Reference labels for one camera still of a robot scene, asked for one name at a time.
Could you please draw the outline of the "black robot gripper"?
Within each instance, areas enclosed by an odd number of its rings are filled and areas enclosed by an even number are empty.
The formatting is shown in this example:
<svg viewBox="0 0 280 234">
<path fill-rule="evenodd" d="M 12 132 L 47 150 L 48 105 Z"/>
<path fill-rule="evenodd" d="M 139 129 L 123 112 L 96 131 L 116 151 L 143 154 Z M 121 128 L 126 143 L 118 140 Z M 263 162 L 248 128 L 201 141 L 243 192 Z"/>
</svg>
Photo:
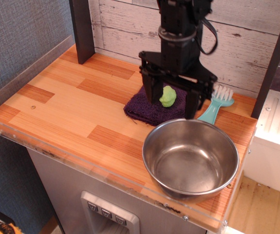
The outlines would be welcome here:
<svg viewBox="0 0 280 234">
<path fill-rule="evenodd" d="M 193 119 L 213 93 L 217 77 L 200 63 L 204 53 L 198 39 L 161 40 L 161 52 L 142 51 L 140 73 L 148 101 L 155 104 L 168 83 L 187 92 L 185 118 Z"/>
</svg>

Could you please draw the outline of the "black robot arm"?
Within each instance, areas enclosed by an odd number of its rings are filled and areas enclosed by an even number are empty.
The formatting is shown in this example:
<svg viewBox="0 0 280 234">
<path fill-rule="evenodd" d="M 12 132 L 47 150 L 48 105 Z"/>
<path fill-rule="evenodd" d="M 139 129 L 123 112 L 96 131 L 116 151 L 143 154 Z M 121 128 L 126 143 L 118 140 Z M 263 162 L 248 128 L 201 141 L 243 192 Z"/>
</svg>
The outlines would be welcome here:
<svg viewBox="0 0 280 234">
<path fill-rule="evenodd" d="M 159 0 L 161 25 L 160 52 L 139 53 L 140 73 L 147 99 L 156 103 L 163 94 L 164 83 L 186 91 L 185 118 L 194 118 L 206 99 L 211 99 L 217 76 L 200 62 L 203 27 L 217 36 L 205 18 L 212 12 L 209 0 Z"/>
</svg>

